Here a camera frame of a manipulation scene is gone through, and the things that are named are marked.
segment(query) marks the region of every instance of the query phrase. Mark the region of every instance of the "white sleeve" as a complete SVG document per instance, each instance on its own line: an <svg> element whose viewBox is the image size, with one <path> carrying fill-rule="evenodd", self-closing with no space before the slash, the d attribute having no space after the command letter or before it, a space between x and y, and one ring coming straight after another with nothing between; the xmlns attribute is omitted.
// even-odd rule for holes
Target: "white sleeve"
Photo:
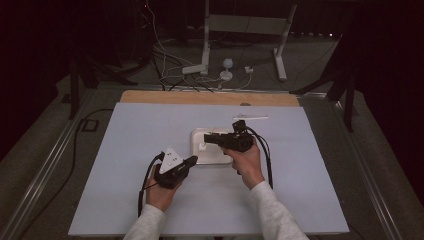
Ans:
<svg viewBox="0 0 424 240"><path fill-rule="evenodd" d="M289 210L278 201L268 182L256 185L249 193L250 203L258 215L265 240L308 240Z"/></svg>
<svg viewBox="0 0 424 240"><path fill-rule="evenodd" d="M165 221L166 216L161 210L146 204L140 217L125 235L124 240L159 239Z"/></svg>

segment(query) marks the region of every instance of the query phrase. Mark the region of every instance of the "person's left hand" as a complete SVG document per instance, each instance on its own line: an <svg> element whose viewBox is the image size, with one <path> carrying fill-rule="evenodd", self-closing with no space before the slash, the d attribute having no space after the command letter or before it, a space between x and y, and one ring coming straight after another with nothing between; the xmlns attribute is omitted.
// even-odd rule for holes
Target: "person's left hand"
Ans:
<svg viewBox="0 0 424 240"><path fill-rule="evenodd" d="M156 184L156 181L153 178L156 167L157 165L153 166L150 178L147 179L145 186L152 186L146 189L146 203L160 209L162 212L165 212L169 206L171 206L175 192L178 190L182 183L179 183L177 186L175 186L174 189L162 188L159 186L159 184Z"/></svg>

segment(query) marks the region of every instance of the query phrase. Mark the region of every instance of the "white power strip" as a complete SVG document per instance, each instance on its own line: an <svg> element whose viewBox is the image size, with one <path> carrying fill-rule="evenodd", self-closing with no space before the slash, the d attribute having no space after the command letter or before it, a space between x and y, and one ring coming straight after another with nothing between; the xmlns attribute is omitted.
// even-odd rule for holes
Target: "white power strip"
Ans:
<svg viewBox="0 0 424 240"><path fill-rule="evenodd" d="M197 72L202 72L206 70L206 66L205 65L195 65L195 66L190 66L190 67L184 67L183 68L183 74L191 74L191 73L197 73Z"/></svg>

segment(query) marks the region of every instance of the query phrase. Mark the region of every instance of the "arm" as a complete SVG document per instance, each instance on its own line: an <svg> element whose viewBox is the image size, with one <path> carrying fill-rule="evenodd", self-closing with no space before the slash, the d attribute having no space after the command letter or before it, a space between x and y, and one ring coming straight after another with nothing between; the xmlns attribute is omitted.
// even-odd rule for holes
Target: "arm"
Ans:
<svg viewBox="0 0 424 240"><path fill-rule="evenodd" d="M241 153L224 149L233 158L233 168L238 170L244 184L251 190L250 202L259 217L263 237L268 239L307 240L296 220L288 209L278 201L275 192L265 182L262 175L260 151L254 141L253 146Z"/></svg>
<svg viewBox="0 0 424 240"><path fill-rule="evenodd" d="M181 183L172 190L155 185L156 181L153 179L155 168L156 166L146 183L147 187L152 186L146 190L146 205L124 240L158 239L162 232L166 221L164 212L171 206L175 192Z"/></svg>

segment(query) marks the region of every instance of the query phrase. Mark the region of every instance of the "hand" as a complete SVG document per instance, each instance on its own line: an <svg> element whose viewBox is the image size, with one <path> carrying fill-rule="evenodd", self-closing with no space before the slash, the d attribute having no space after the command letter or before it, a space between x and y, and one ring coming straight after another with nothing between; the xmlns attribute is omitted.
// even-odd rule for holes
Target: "hand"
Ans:
<svg viewBox="0 0 424 240"><path fill-rule="evenodd" d="M244 184L252 189L265 181L261 170L261 159L256 139L253 146L246 152L238 152L231 149L223 149L224 153L233 158L233 168L240 172Z"/></svg>
<svg viewBox="0 0 424 240"><path fill-rule="evenodd" d="M169 206L171 206L175 192L177 192L182 183L179 183L174 189L162 188L156 184L156 181L153 178L156 167L157 165L153 166L150 178L147 179L146 187L152 187L146 189L146 203L160 209L162 212L165 212Z"/></svg>

